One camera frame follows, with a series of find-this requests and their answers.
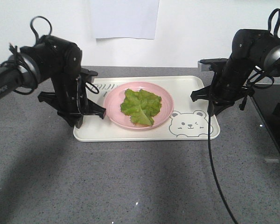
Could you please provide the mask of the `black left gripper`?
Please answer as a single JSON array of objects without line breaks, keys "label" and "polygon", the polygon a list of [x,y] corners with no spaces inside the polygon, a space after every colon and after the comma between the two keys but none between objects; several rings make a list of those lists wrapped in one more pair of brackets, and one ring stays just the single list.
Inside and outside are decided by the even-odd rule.
[{"label": "black left gripper", "polygon": [[60,74],[51,78],[54,92],[41,92],[38,95],[40,102],[45,102],[57,110],[70,127],[80,128],[84,115],[96,115],[101,119],[106,116],[106,109],[87,98],[87,84],[80,74],[71,77],[69,74]]}]

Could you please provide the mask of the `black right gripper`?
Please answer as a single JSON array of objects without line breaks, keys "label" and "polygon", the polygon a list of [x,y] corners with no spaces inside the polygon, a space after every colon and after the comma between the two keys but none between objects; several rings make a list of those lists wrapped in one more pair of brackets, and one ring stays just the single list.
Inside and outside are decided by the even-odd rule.
[{"label": "black right gripper", "polygon": [[[219,103],[209,102],[207,113],[209,116],[217,116],[222,111],[234,106],[234,102],[247,97],[251,90],[244,86],[244,83],[250,76],[252,70],[235,71],[222,70],[214,72],[213,81],[211,84],[212,98]],[[190,98],[193,102],[197,100],[212,100],[210,86],[192,91]]]}]

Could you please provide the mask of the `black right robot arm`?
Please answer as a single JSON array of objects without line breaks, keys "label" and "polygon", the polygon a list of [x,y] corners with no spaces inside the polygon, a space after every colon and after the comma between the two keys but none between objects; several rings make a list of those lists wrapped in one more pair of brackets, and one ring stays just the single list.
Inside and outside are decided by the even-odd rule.
[{"label": "black right robot arm", "polygon": [[249,80],[252,71],[263,77],[280,77],[280,38],[268,30],[240,29],[232,41],[229,58],[202,59],[200,71],[213,71],[211,85],[193,91],[192,101],[208,100],[210,116],[242,99],[240,109],[245,108],[247,96],[254,93],[254,83]]}]

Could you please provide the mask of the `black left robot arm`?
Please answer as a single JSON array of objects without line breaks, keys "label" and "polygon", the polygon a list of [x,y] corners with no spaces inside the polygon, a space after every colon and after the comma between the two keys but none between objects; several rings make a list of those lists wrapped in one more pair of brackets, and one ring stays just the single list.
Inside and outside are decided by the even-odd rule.
[{"label": "black left robot arm", "polygon": [[106,109],[88,99],[97,72],[81,66],[82,51],[73,42],[44,35],[33,47],[9,47],[12,55],[0,65],[0,99],[19,87],[31,94],[50,79],[54,92],[41,92],[39,102],[54,109],[71,127],[80,128],[84,116],[105,118]]}]

